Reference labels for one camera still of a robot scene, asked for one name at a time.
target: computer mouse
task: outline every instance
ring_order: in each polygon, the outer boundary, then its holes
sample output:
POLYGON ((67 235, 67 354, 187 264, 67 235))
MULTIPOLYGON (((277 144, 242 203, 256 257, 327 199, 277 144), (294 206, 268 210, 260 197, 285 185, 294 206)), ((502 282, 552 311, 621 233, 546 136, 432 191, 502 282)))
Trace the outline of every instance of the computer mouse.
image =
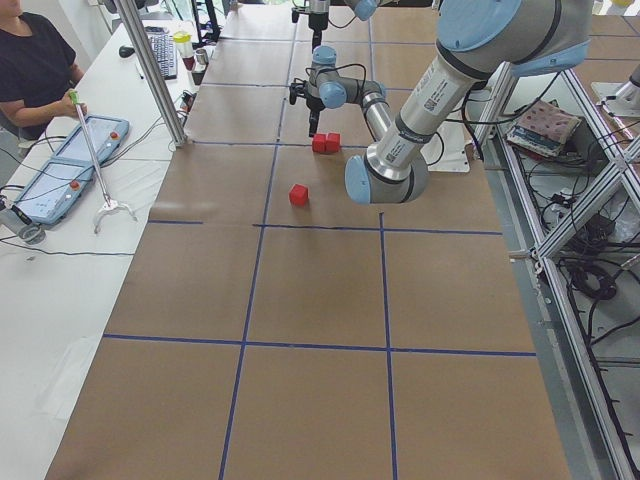
POLYGON ((120 50, 118 50, 118 55, 120 55, 120 58, 130 57, 134 53, 135 53, 135 50, 133 49, 133 47, 130 47, 128 45, 122 45, 120 47, 120 50))

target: keyboard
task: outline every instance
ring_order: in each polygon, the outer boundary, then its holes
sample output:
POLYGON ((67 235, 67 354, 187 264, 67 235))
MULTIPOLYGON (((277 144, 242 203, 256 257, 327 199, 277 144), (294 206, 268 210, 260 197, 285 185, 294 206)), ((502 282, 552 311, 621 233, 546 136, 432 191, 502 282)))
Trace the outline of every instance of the keyboard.
POLYGON ((176 45, 168 33, 148 33, 151 50, 153 51, 160 73, 165 80, 171 80, 178 76, 178 54, 176 45))

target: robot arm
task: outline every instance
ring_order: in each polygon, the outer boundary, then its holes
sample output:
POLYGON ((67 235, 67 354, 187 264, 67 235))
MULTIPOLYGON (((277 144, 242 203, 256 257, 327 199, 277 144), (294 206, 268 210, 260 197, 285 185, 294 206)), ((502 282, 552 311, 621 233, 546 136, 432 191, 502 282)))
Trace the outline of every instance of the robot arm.
POLYGON ((363 99, 361 106, 376 142, 364 156, 347 162, 349 196, 363 204, 417 198, 428 175, 420 150, 472 85, 487 80, 503 61, 514 64, 517 77, 557 72, 582 62, 592 4, 592 0, 444 2, 438 55, 395 119, 375 94, 363 99))

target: yellow lid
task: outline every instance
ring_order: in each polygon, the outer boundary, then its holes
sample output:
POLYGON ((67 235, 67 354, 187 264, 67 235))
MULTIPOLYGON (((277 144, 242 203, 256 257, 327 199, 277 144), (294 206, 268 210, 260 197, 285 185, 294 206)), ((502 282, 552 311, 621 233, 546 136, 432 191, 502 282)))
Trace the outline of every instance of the yellow lid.
POLYGON ((191 35, 187 32, 176 32, 173 34, 173 41, 176 43, 187 43, 191 41, 191 35))

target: person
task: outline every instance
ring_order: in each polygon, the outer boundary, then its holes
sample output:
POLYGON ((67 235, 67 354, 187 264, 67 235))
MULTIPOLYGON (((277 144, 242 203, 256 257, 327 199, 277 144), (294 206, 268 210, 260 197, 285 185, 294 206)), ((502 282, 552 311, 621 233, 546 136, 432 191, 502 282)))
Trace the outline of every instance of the person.
POLYGON ((47 18, 0 0, 0 110, 21 137, 38 138, 54 117, 77 117, 69 89, 84 72, 75 60, 47 18))

